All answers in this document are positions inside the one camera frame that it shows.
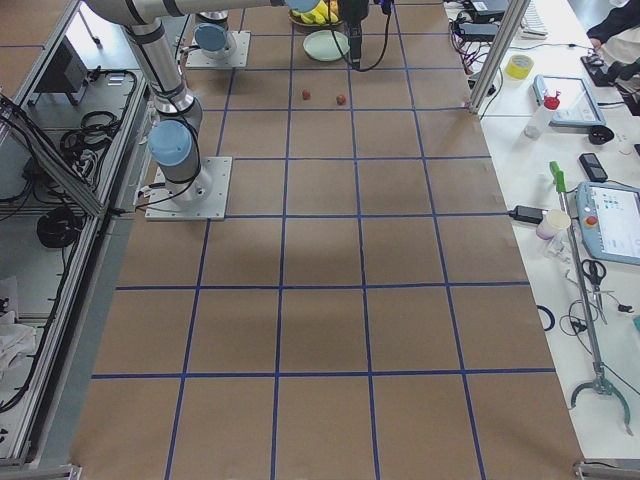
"screen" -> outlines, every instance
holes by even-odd
[[[640,258],[640,197],[636,192],[591,187],[602,251]]]
[[[594,122],[597,120],[593,105],[579,78],[544,77],[547,95],[560,92],[560,106],[554,118],[562,121]]]

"red cap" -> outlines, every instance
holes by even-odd
[[[544,106],[547,107],[549,110],[556,110],[560,106],[560,99],[558,98],[559,96],[560,96],[560,92],[558,91],[556,91],[555,97],[552,97],[545,93]]]

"fruit bowl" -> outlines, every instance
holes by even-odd
[[[291,10],[289,10],[289,21],[291,21],[291,23],[293,24],[293,28],[303,33],[317,32],[318,30],[328,30],[329,28],[342,31],[342,20],[332,22],[331,27],[329,27],[329,23],[325,23],[324,25],[320,25],[318,23],[304,23],[300,17],[296,17],[293,13],[291,13]]]

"yellow tape roll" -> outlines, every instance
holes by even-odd
[[[509,59],[507,68],[505,71],[510,77],[522,80],[529,75],[529,72],[533,68],[533,60],[526,55],[513,55]]]

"white desk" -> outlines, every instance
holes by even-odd
[[[584,30],[566,1],[535,1],[538,13],[550,33],[544,43],[589,45]],[[516,37],[513,45],[532,46],[538,43],[542,42]],[[560,133],[561,130],[556,129],[537,141],[522,134],[529,116],[536,108],[531,88],[535,74],[588,78],[579,60],[580,56],[587,53],[586,50],[567,46],[510,50],[503,67],[515,53],[533,58],[534,69],[524,80],[504,75],[502,90],[482,120],[507,207],[522,204],[559,208],[549,162],[555,160],[559,163],[565,172],[567,188],[571,189],[587,180],[578,163],[578,156],[583,152],[596,153],[610,179],[640,186],[640,156],[633,149],[633,143],[640,143],[640,118],[632,117],[624,105],[603,109],[607,125],[616,132],[616,139],[603,146],[591,145],[584,132]],[[614,88],[593,87],[592,90],[599,102],[621,100]],[[564,263],[558,257],[549,256],[546,243],[536,237],[533,226],[514,222],[513,228],[536,302],[549,307],[559,320],[567,312],[569,304],[579,298],[577,287],[565,279],[567,270],[573,272],[573,263]],[[584,251],[581,256],[587,258]],[[603,281],[603,290],[613,290],[622,303],[633,305],[640,314],[640,267],[605,263],[608,274]],[[616,303],[607,296],[603,301],[609,324],[596,322],[602,357],[618,374],[640,388],[640,332],[633,326],[635,315],[617,312]],[[574,312],[578,315],[582,313],[580,307]],[[586,333],[581,337],[588,345]],[[563,334],[557,325],[548,332],[547,338],[568,405],[574,388],[595,377],[591,357],[575,338]],[[632,437],[626,434],[622,423],[622,406],[617,399],[597,395],[592,390],[583,391],[576,408],[571,410],[583,454],[587,458],[640,458],[640,396],[609,371],[606,372],[606,378],[619,388],[629,403],[631,429],[636,435]]]

